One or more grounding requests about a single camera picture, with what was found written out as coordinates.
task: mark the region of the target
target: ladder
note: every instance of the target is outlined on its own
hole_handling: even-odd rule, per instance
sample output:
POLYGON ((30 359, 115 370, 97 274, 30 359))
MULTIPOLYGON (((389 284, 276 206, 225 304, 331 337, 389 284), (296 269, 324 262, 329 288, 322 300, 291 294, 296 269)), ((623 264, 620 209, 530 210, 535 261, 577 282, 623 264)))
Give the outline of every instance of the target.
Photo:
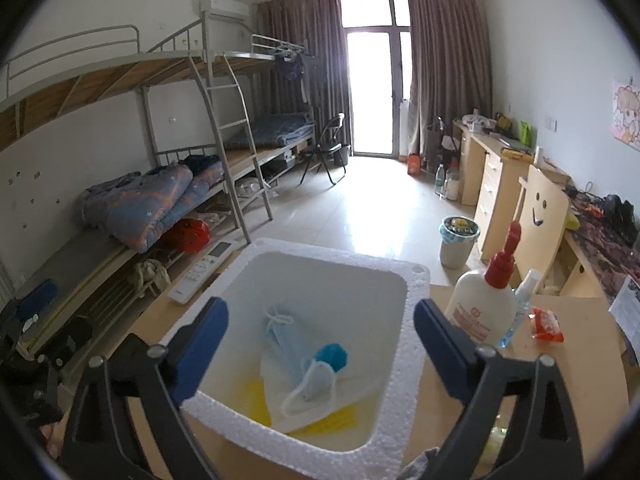
POLYGON ((262 170, 260 168, 260 162, 258 161, 258 152, 255 147, 254 134, 251 131, 251 124, 249 122, 249 115, 247 114, 247 111, 246 111, 244 94, 242 93, 242 88, 240 87, 238 78, 236 77, 236 74, 234 73, 233 68, 229 63, 229 60, 225 55, 223 56, 223 59, 225 60, 226 72, 228 76, 231 78, 231 80, 233 81, 233 83, 213 86, 212 63, 214 59, 209 59, 210 51, 207 49, 206 40, 204 40, 204 38, 203 38, 203 43, 205 44, 203 44, 204 49, 202 54, 202 60, 205 62, 207 66, 206 85, 202 81, 202 78, 200 77, 200 73, 198 72, 196 64, 191 56, 189 56, 189 64, 190 64, 191 72, 193 73, 193 78, 195 79, 196 84, 198 85, 198 89, 200 90, 200 94, 202 95, 202 99, 204 100, 204 104, 207 109, 207 115, 209 117, 209 123, 211 124, 211 129, 213 131, 213 136, 216 142, 216 151, 220 158, 220 161, 222 162, 222 167, 225 171, 224 179, 226 184, 226 191, 231 197, 231 205, 232 205, 231 210, 234 217, 234 224, 236 226, 236 229, 238 228, 242 229, 242 232, 244 234, 244 239, 248 244, 250 244, 251 236, 246 227, 246 222, 244 221, 244 214, 242 210, 245 208, 245 206, 253 202, 255 198, 257 198, 259 195, 262 195, 262 199, 264 200, 264 207, 267 210, 267 215, 269 217, 269 220, 271 221, 273 220, 271 204, 269 203, 269 197, 267 196, 267 187, 265 185, 264 178, 262 177, 262 170), (240 101, 242 103, 242 111, 244 112, 244 118, 237 121, 232 121, 227 124, 220 124, 214 110, 213 95, 214 95, 214 92, 219 90, 225 90, 225 89, 234 89, 238 92, 238 95, 240 96, 240 101), (231 170, 229 168, 228 159, 226 158, 225 145, 222 140, 222 130, 225 130, 227 128, 232 128, 234 126, 239 126, 240 124, 244 125, 244 132, 246 134, 248 145, 249 145, 249 158, 252 160, 254 164, 255 175, 258 179, 258 182, 260 183, 260 190, 255 195, 244 200, 244 203, 242 204, 240 203, 238 199, 238 194, 236 193, 236 185, 235 185, 236 178, 234 175, 232 175, 231 170))

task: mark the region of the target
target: top bunk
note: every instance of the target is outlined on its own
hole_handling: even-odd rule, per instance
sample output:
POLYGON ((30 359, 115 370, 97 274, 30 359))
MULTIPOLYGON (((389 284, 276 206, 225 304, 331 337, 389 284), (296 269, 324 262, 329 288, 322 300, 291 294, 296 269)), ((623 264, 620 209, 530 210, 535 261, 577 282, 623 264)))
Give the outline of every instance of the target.
POLYGON ((62 36, 9 58, 0 68, 6 95, 0 102, 0 152, 29 132, 78 108, 140 88, 192 79, 191 60, 202 77, 208 72, 207 59, 210 60, 213 77, 228 74, 227 62, 236 75, 251 75, 270 68, 276 56, 304 52, 302 46, 258 34, 252 35, 250 52, 215 53, 207 49, 207 41, 202 45, 204 48, 195 49, 190 32, 201 27, 203 37, 206 38, 206 23, 207 18, 203 16, 174 32, 147 52, 140 51, 140 32, 135 25, 116 25, 62 36), (89 44, 48 57, 20 70, 12 70, 27 54, 65 40, 110 30, 124 30, 132 34, 130 38, 89 44), (178 50, 180 42, 177 40, 185 35, 186 49, 178 50), (15 86, 12 83, 16 78, 44 64, 79 52, 128 43, 136 44, 135 54, 84 64, 36 81, 18 91, 12 90, 12 86, 15 86))

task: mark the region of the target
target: anime girl poster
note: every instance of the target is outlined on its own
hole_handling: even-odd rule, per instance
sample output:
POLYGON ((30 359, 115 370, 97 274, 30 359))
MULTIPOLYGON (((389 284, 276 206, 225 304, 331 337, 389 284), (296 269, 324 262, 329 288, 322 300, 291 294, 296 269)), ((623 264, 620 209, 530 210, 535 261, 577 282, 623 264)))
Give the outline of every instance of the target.
POLYGON ((613 136, 640 151, 640 88, 615 84, 613 89, 613 136))

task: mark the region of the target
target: glass door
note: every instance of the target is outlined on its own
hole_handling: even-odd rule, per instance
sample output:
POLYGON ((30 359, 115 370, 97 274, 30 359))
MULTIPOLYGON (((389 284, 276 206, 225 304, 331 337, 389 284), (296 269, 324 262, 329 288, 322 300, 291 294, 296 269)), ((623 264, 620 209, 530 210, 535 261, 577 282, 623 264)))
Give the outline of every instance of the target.
POLYGON ((347 35, 353 151, 398 158, 400 105, 411 87, 407 0, 340 0, 347 35))

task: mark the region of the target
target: folding chair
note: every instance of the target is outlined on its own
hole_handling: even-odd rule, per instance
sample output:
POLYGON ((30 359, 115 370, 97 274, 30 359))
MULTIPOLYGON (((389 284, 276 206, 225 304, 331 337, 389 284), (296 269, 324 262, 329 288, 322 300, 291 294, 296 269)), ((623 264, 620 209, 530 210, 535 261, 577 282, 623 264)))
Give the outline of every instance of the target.
POLYGON ((326 170, 326 174, 329 177, 329 181, 334 186, 338 184, 338 182, 340 182, 342 179, 344 179, 345 176, 347 176, 347 168, 345 167, 344 161, 342 160, 342 153, 340 152, 340 149, 342 148, 342 144, 338 142, 335 138, 340 128, 342 128, 343 124, 344 124, 343 113, 337 114, 335 117, 329 119, 328 123, 324 126, 322 133, 316 139, 316 145, 313 147, 313 150, 311 150, 310 152, 307 152, 309 153, 309 158, 306 163, 305 173, 302 174, 302 178, 300 179, 300 184, 304 182, 306 172, 308 171, 309 166, 311 166, 311 161, 314 159, 316 155, 320 155, 320 161, 321 161, 320 164, 318 164, 318 170, 316 171, 316 173, 320 171, 321 165, 324 166, 324 169, 326 170), (331 138, 329 139, 328 142, 323 143, 322 138, 324 137, 324 134, 329 132, 332 132, 331 138), (344 175, 341 176, 337 182, 334 182, 334 180, 331 178, 331 173, 329 172, 329 167, 327 166, 326 160, 325 160, 325 155, 333 155, 334 153, 337 153, 338 158, 340 159, 340 165, 344 170, 344 175))

